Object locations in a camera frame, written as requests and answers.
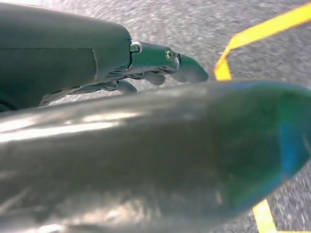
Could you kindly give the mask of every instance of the yellow painted line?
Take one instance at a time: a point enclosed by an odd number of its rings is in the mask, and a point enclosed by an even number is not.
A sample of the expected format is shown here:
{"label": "yellow painted line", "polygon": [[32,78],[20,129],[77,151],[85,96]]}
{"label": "yellow painted line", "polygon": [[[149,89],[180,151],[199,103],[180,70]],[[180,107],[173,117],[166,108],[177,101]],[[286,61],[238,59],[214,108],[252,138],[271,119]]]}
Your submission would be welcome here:
{"label": "yellow painted line", "polygon": [[233,35],[216,64],[216,79],[231,79],[230,70],[226,59],[231,50],[311,21],[310,12],[311,2]]}
{"label": "yellow painted line", "polygon": [[277,231],[266,199],[253,208],[259,233],[311,233],[303,231]]}

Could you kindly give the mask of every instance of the green robotic forearm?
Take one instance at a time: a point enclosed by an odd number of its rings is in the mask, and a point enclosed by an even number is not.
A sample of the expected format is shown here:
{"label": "green robotic forearm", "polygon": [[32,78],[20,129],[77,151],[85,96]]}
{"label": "green robotic forearm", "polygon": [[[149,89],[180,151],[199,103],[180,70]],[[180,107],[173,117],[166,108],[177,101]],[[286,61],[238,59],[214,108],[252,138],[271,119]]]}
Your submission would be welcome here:
{"label": "green robotic forearm", "polygon": [[[197,62],[171,49],[131,42],[109,21],[18,4],[0,3],[0,111],[44,106],[67,94],[136,89],[123,79],[162,84],[202,82]],[[195,80],[179,71],[196,72]]]}

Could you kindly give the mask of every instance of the asphalt ground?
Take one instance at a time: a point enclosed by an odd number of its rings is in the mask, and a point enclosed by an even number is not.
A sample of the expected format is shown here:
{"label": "asphalt ground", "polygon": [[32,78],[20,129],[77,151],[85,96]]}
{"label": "asphalt ground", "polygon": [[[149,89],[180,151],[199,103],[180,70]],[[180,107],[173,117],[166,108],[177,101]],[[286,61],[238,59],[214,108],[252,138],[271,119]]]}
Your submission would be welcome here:
{"label": "asphalt ground", "polygon": [[[231,36],[308,0],[11,0],[79,15],[108,19],[130,31],[134,40],[170,46],[199,61],[214,80],[213,68]],[[232,52],[232,78],[268,78],[311,87],[311,24],[266,38]],[[139,91],[155,88],[134,81]],[[177,85],[168,79],[163,86]],[[119,94],[67,96],[54,104]],[[286,187],[267,198],[279,231],[311,231],[311,164]],[[257,233],[251,211],[214,233]]]}

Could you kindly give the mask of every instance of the green metal casing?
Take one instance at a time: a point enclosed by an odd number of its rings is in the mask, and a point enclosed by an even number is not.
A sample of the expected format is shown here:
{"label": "green metal casing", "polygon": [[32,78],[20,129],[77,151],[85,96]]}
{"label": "green metal casing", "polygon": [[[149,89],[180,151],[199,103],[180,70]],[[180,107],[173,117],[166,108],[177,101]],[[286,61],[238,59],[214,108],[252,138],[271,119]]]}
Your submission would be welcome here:
{"label": "green metal casing", "polygon": [[0,31],[1,111],[47,105],[130,64],[130,34],[105,20],[0,3]]}

